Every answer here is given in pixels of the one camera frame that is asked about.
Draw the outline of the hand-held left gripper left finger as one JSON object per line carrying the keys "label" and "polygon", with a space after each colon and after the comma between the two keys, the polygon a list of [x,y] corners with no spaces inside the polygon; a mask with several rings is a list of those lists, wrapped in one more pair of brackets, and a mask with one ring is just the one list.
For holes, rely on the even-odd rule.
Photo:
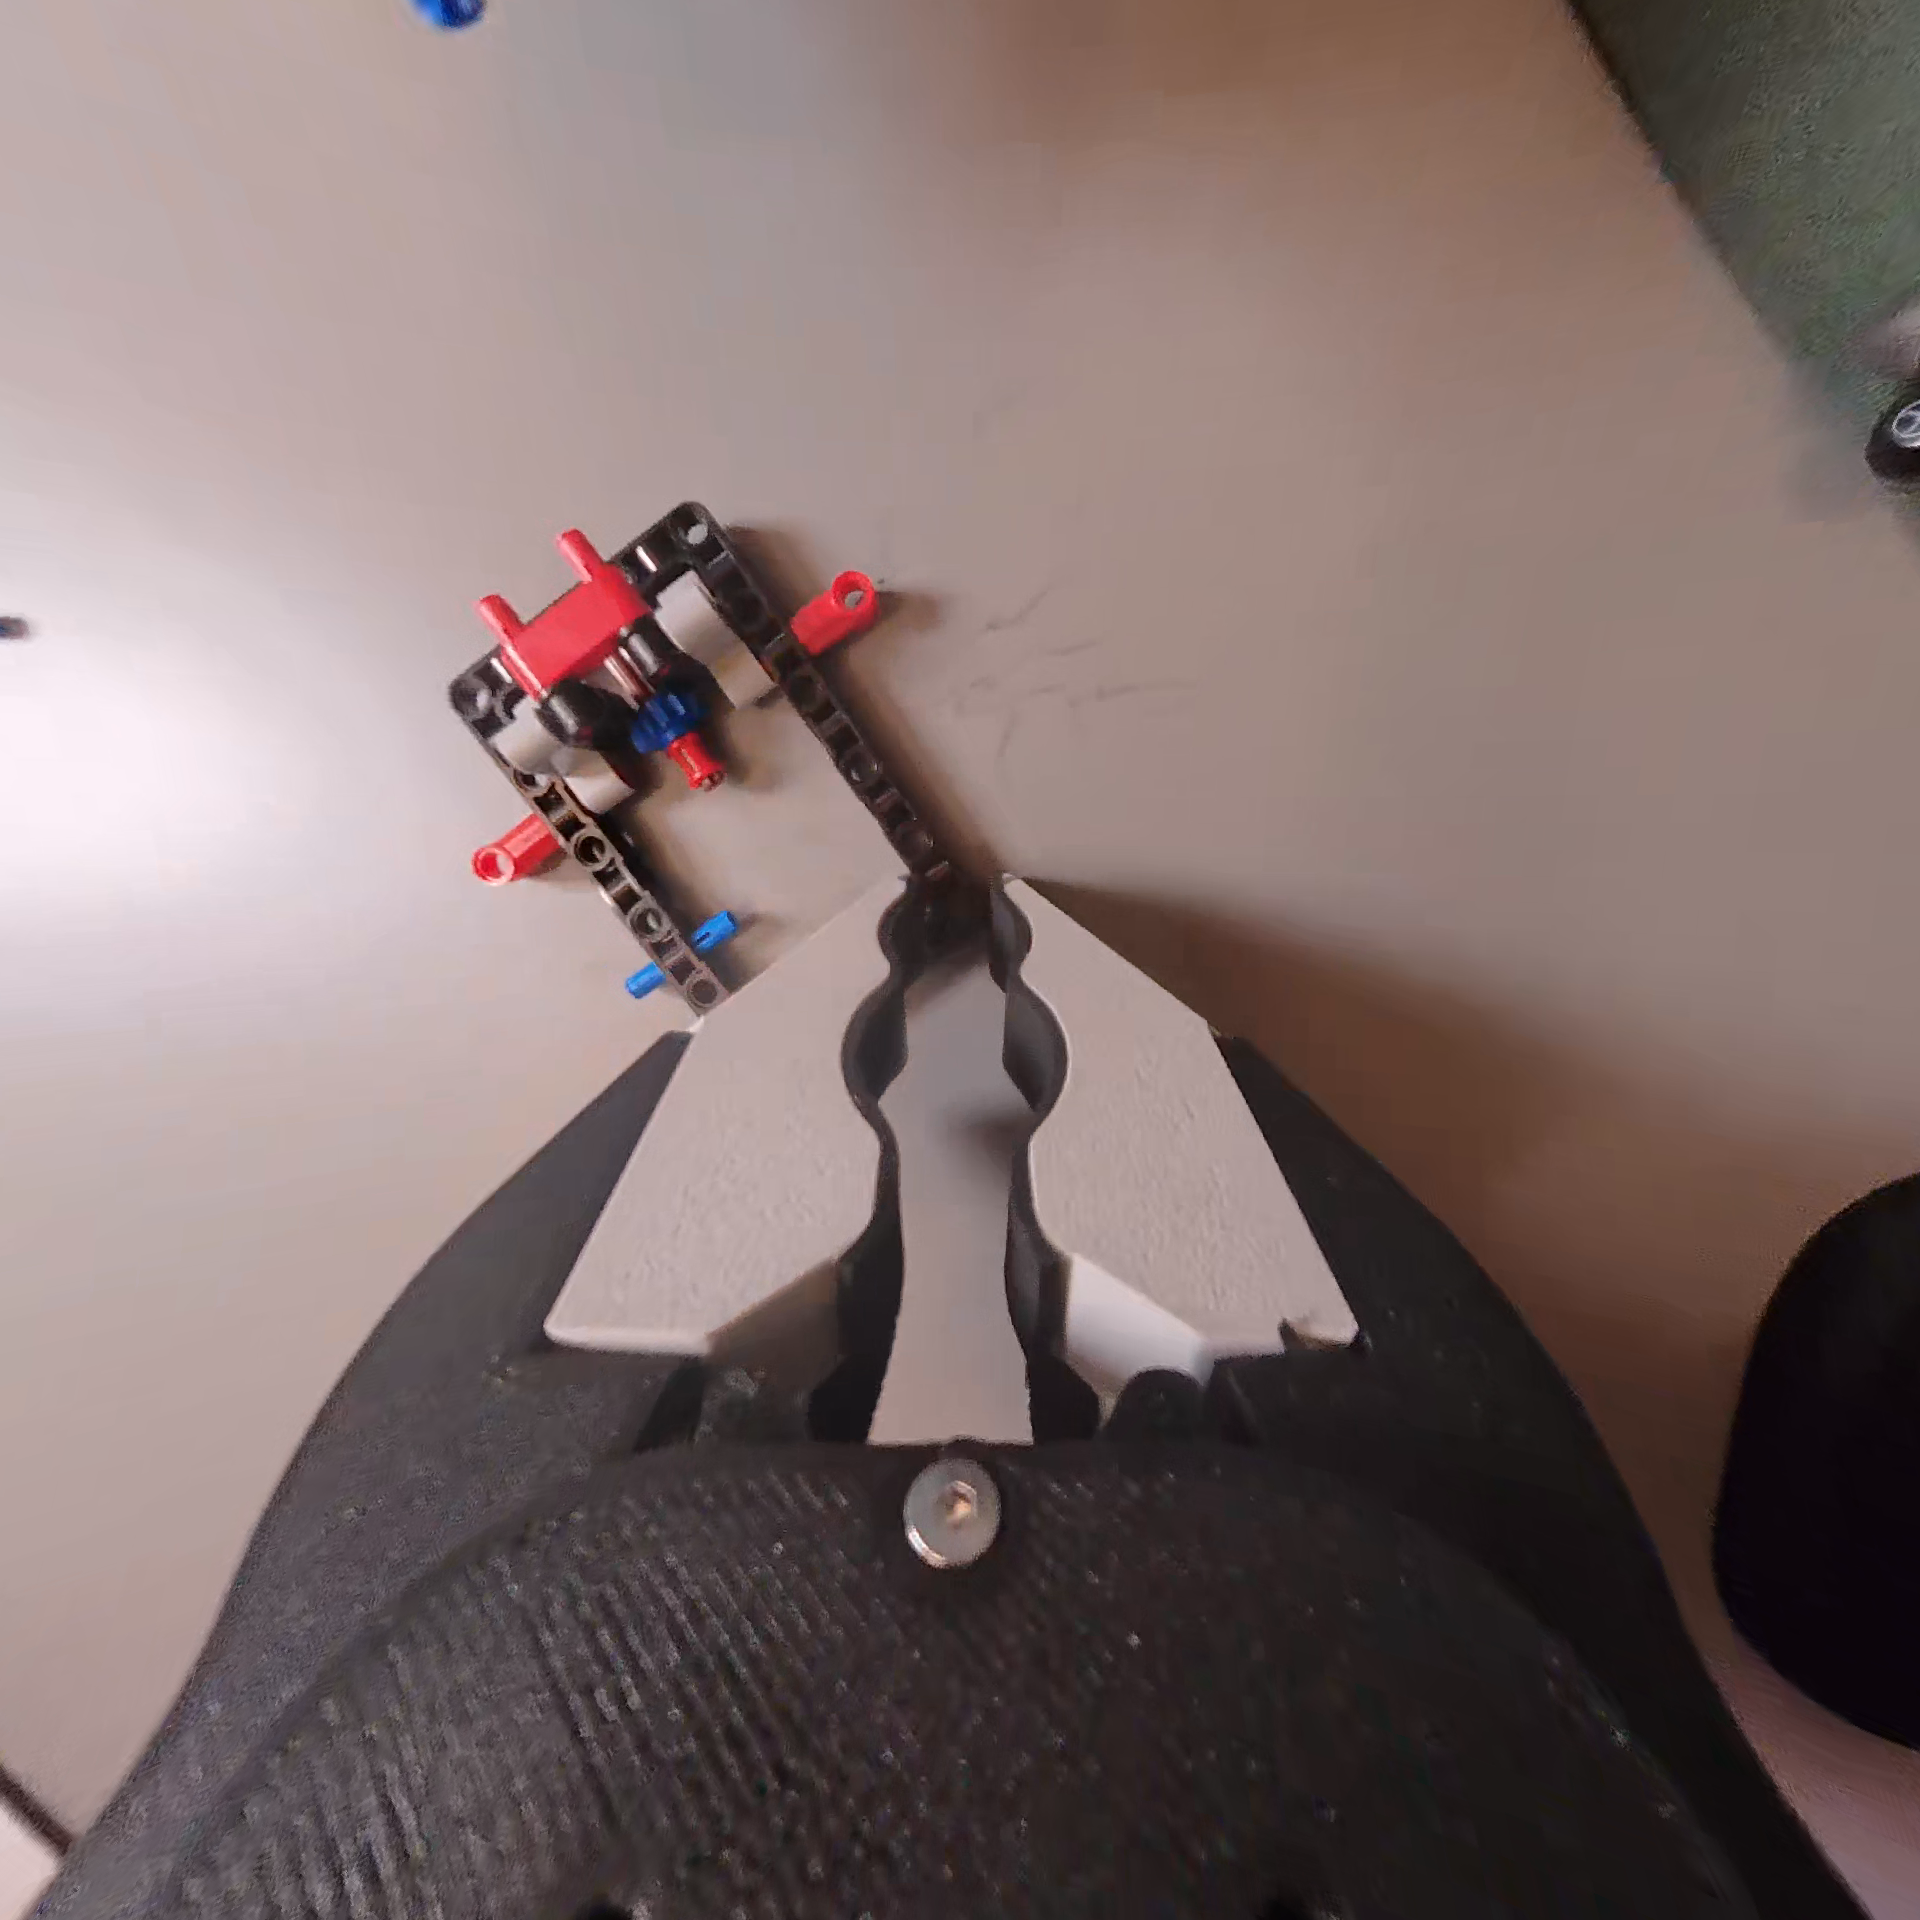
{"label": "hand-held left gripper left finger", "polygon": [[546,1336],[744,1371],[861,1442],[900,1310],[897,1140],[921,889],[884,879],[688,1035]]}

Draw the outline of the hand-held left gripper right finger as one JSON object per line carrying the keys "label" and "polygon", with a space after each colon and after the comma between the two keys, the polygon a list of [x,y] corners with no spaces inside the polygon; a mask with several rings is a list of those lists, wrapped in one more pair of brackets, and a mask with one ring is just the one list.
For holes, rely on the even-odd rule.
{"label": "hand-held left gripper right finger", "polygon": [[1169,1371],[1358,1338],[1211,1021],[1023,879],[988,889],[1010,1166],[1006,1299],[1036,1432],[1095,1432]]}

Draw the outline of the black lego frame assembly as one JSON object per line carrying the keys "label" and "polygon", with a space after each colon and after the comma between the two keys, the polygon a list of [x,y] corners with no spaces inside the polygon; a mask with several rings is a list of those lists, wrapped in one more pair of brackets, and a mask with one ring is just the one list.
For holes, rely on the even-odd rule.
{"label": "black lego frame assembly", "polygon": [[783,607],[740,537],[699,500],[615,547],[565,527],[558,551],[569,581],[540,611],[515,611],[503,595],[476,601],[487,650],[443,687],[452,715],[521,805],[513,828],[471,854],[479,884],[513,889],[569,868],[612,906],[643,965],[653,943],[711,915],[691,920],[673,898],[641,832],[641,802],[662,788],[724,788],[723,717],[775,702],[827,755],[908,880],[933,901],[952,898],[957,854],[833,667],[883,619],[873,575],[841,569]]}

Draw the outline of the black wired earphones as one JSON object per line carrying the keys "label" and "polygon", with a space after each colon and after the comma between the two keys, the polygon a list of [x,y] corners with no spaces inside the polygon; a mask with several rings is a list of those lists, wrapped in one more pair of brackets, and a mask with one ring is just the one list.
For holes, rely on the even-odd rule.
{"label": "black wired earphones", "polygon": [[1917,291],[1867,335],[1873,370],[1894,385],[1863,437],[1863,465],[1888,486],[1917,486]]}

